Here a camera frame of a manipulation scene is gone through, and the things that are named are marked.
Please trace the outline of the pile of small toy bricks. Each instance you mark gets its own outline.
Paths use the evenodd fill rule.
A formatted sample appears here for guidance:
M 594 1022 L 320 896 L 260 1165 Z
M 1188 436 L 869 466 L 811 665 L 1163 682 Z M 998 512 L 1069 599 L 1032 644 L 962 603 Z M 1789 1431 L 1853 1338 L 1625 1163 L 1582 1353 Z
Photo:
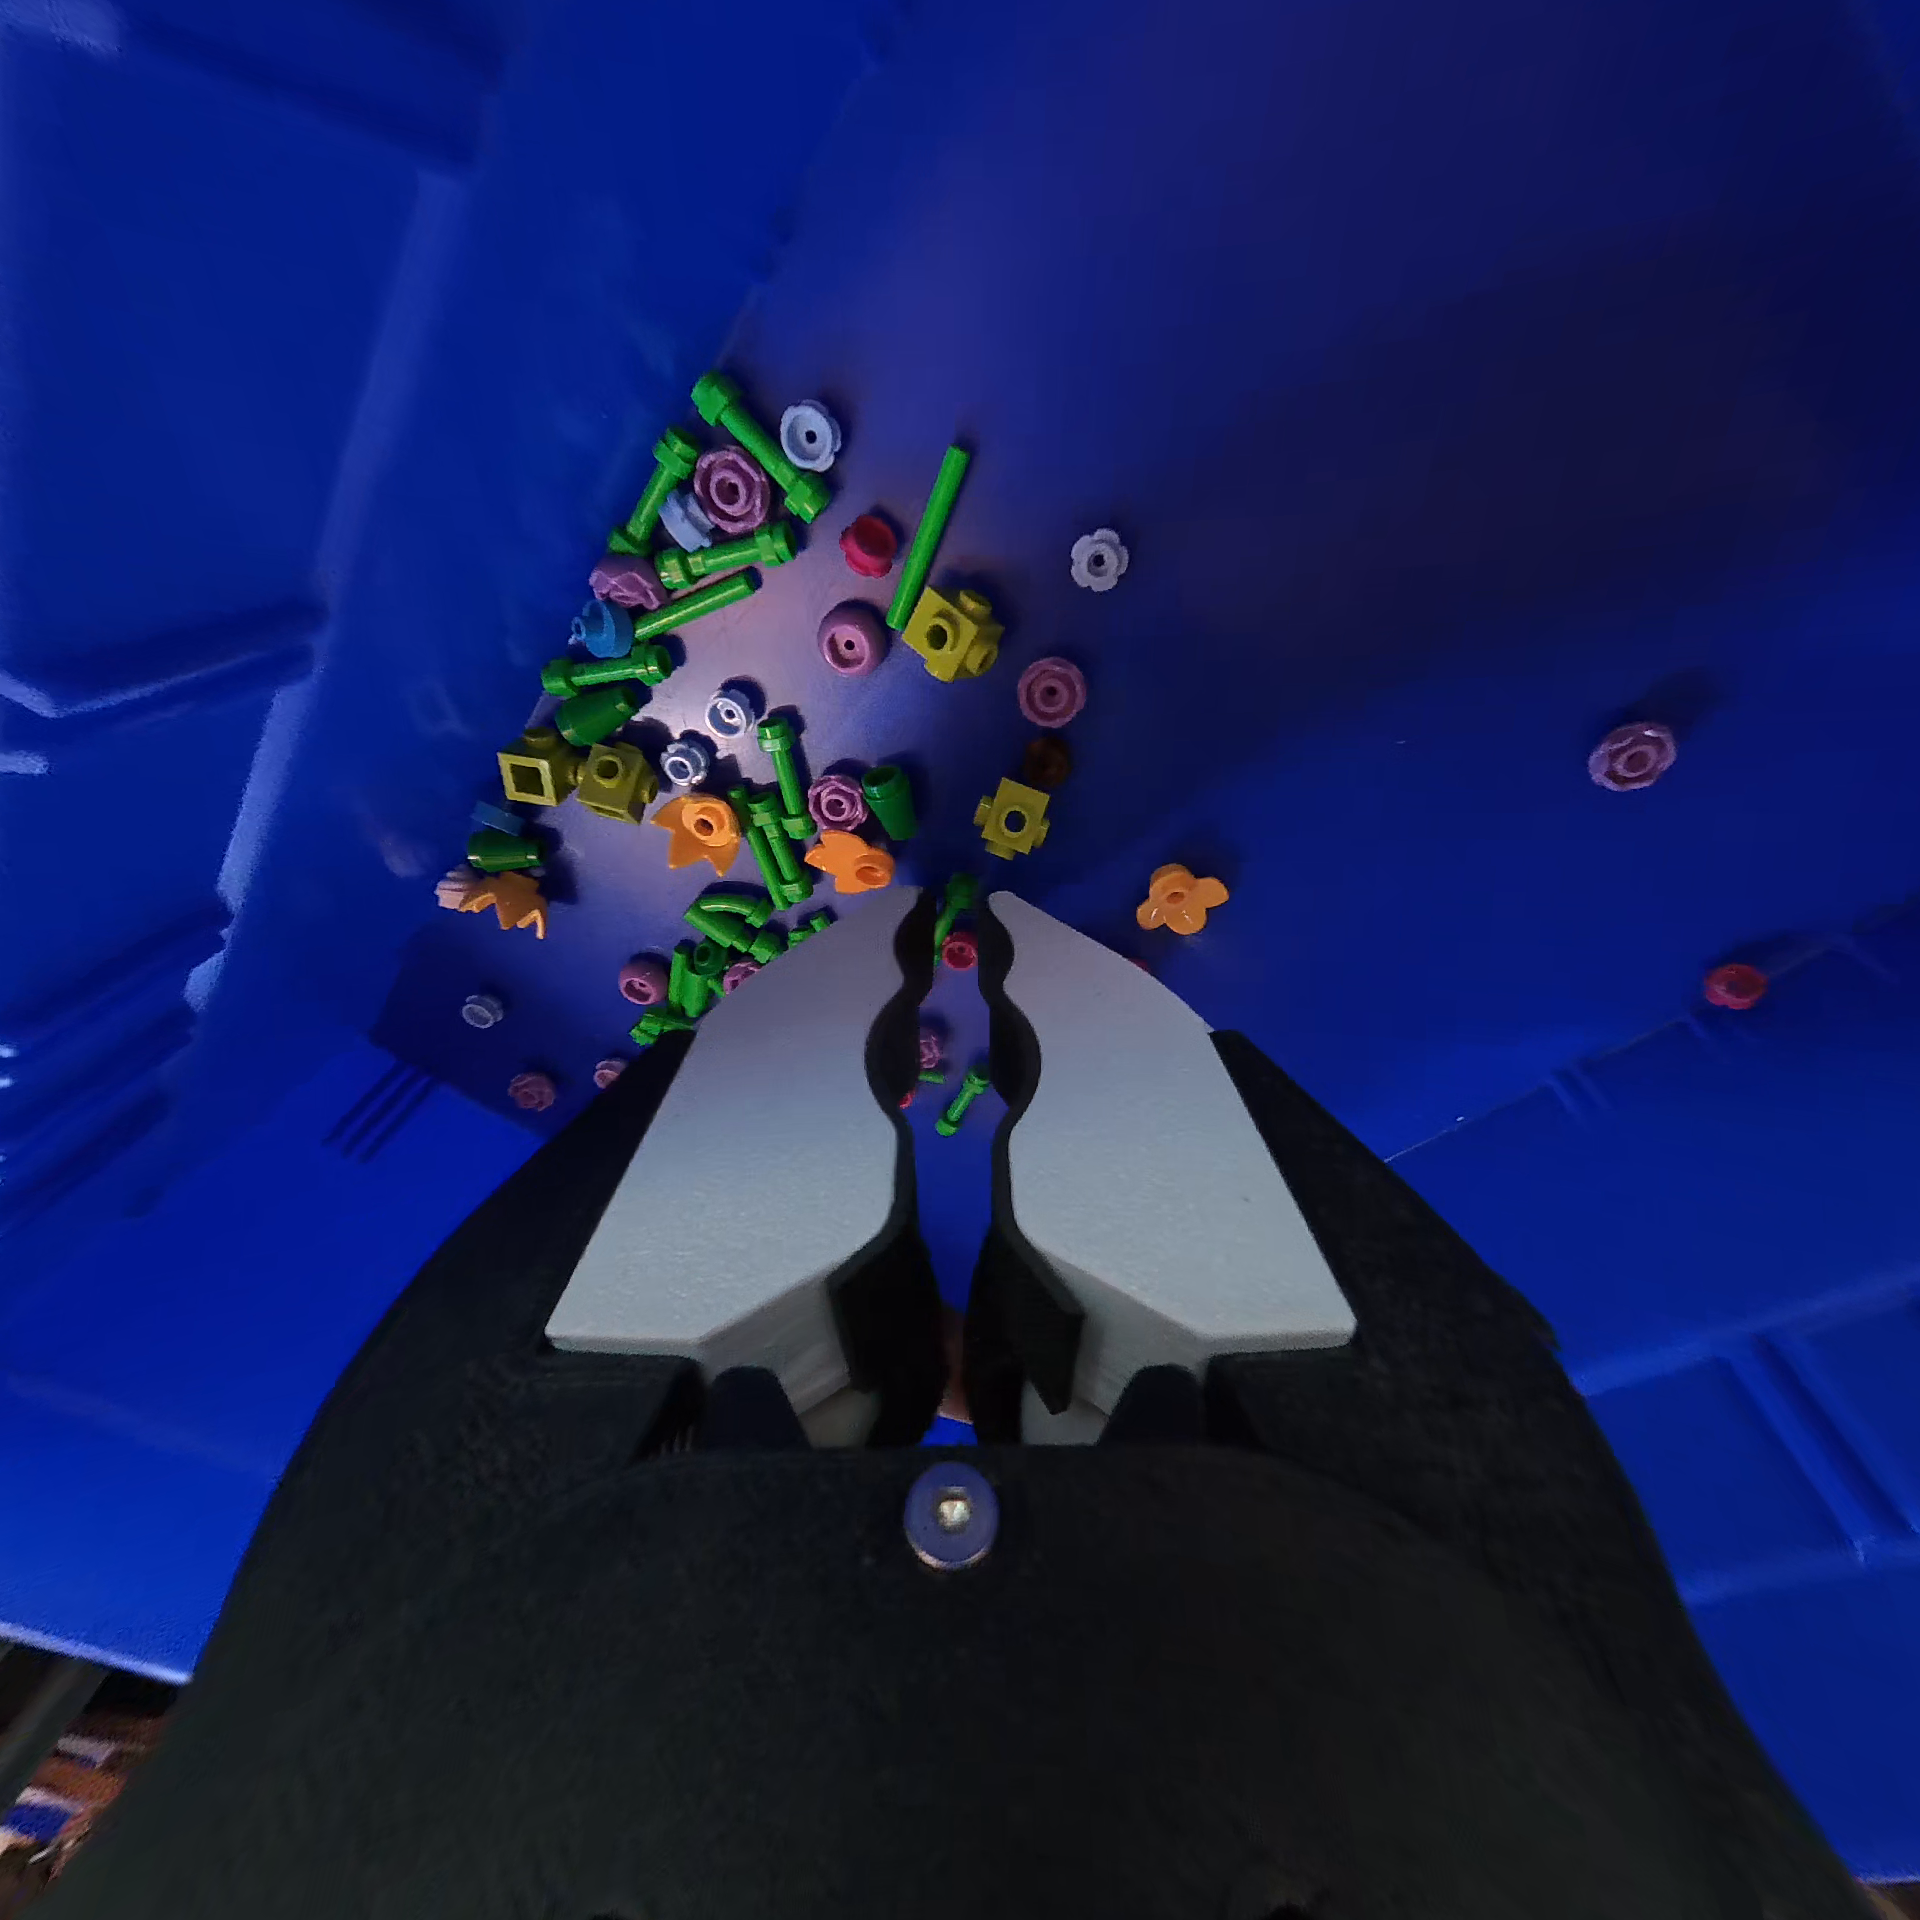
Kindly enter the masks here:
M 1760 771 L 1773 669 L 1701 589 L 1773 532 L 1785 477 L 1739 410 L 1598 374 L 1462 366 L 1293 381 L 1196 438 L 995 426 L 929 578 L 929 656 L 887 630 L 899 573 L 815 532 L 736 538 L 732 601 L 644 633 L 586 608 L 507 796 L 474 830 L 540 891 L 405 951 L 376 1042 L 512 1111 L 665 992 L 725 908 L 826 921 L 837 878 L 953 868 L 1145 962 L 1386 1145 L 1528 1090 L 1773 972 L 1811 921 L 1785 786 Z

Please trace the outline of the blue plastic bin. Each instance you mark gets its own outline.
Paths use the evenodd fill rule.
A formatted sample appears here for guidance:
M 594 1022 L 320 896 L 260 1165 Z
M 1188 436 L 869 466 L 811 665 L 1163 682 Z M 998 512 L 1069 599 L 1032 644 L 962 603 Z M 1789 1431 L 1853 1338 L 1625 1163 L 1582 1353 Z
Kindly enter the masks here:
M 1545 1313 L 1917 1880 L 1917 5 L 2 5 L 2 1647 L 191 1684 L 709 868 L 433 901 L 721 371 L 668 633 Z

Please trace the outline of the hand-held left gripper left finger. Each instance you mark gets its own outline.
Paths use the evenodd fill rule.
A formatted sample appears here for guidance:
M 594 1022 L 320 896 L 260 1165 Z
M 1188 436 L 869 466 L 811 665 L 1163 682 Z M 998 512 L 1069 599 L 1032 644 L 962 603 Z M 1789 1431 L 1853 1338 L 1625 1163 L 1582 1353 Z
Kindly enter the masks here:
M 697 1027 L 552 1316 L 548 1346 L 774 1372 L 938 1411 L 941 1290 L 901 1098 L 933 897 L 874 891 Z

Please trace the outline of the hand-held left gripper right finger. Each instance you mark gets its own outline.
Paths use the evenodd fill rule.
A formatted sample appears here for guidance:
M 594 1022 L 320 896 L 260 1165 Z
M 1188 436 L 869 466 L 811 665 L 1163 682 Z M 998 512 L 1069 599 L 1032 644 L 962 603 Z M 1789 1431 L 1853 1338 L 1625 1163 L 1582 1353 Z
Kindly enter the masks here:
M 974 1411 L 1112 1411 L 1143 1369 L 1352 1346 L 1356 1310 L 1184 1000 L 1016 891 L 983 908 L 978 992 L 1004 1114 Z

